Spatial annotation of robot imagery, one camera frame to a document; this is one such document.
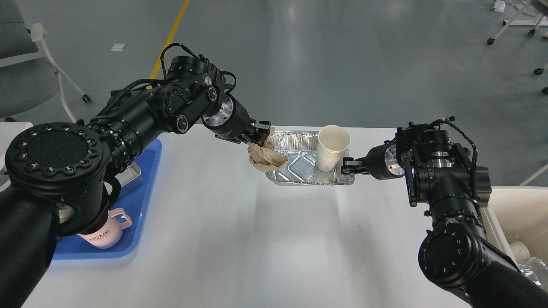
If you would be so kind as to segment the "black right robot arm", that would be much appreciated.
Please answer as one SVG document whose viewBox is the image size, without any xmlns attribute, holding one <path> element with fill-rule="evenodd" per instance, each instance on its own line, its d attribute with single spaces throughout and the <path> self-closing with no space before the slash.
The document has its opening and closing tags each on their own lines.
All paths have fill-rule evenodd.
<svg viewBox="0 0 548 308">
<path fill-rule="evenodd" d="M 427 203 L 432 219 L 417 261 L 423 275 L 473 308 L 545 308 L 547 292 L 490 244 L 480 213 L 491 196 L 488 168 L 454 117 L 399 127 L 367 156 L 342 161 L 343 174 L 405 178 L 409 204 Z"/>
</svg>

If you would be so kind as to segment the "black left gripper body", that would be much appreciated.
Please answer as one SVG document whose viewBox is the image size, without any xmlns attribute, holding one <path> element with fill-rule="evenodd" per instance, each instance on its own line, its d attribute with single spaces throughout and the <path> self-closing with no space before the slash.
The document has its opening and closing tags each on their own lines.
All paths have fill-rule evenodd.
<svg viewBox="0 0 548 308">
<path fill-rule="evenodd" d="M 254 129 L 248 111 L 231 95 L 225 94 L 219 111 L 213 115 L 201 117 L 206 128 L 213 131 L 217 138 L 234 143 L 249 143 Z"/>
</svg>

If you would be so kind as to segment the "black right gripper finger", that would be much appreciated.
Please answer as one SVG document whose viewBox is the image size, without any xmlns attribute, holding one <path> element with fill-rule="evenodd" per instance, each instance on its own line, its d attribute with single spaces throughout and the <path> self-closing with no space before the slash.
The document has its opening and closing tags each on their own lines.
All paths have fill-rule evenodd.
<svg viewBox="0 0 548 308">
<path fill-rule="evenodd" d="M 343 157 L 342 160 L 341 174 L 369 174 L 363 158 L 355 160 L 352 157 Z"/>
</svg>

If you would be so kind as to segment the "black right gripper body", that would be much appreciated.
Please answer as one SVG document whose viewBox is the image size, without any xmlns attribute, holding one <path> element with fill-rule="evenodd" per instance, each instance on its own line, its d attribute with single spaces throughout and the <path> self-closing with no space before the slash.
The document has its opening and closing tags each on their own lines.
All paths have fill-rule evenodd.
<svg viewBox="0 0 548 308">
<path fill-rule="evenodd" d="M 397 161 L 395 144 L 388 143 L 372 148 L 366 156 L 366 167 L 378 180 L 402 178 L 405 170 Z"/>
</svg>

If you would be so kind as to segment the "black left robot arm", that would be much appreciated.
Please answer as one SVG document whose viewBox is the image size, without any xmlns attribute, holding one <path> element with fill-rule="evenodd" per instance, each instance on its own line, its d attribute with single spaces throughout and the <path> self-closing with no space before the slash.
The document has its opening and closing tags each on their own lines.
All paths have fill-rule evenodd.
<svg viewBox="0 0 548 308">
<path fill-rule="evenodd" d="M 255 121 L 232 96 L 229 71 L 182 43 L 162 79 L 112 92 L 88 124 L 52 122 L 15 136 L 6 149 L 10 183 L 1 192 L 1 306 L 19 308 L 43 277 L 57 239 L 88 230 L 117 201 L 115 176 L 165 132 L 202 121 L 216 138 L 262 146 L 270 122 Z"/>
</svg>

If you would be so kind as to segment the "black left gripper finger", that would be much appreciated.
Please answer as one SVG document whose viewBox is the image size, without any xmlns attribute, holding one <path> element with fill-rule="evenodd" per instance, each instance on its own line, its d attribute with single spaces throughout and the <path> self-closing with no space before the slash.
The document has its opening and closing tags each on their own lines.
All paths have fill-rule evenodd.
<svg viewBox="0 0 548 308">
<path fill-rule="evenodd" d="M 265 142 L 270 135 L 271 122 L 270 121 L 259 121 L 258 123 L 252 121 L 248 128 L 251 130 L 249 135 L 250 142 L 264 147 Z"/>
</svg>

